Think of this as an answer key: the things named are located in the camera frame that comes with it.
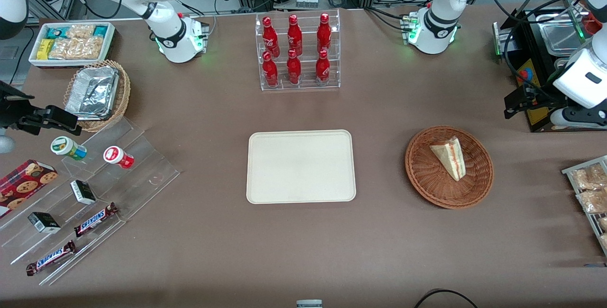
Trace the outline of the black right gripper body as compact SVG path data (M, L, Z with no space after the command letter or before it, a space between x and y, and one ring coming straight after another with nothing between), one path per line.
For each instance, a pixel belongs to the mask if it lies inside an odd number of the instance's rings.
M0 126L9 128L18 123L20 118L33 110L30 100L35 97L28 95L6 82L0 81Z

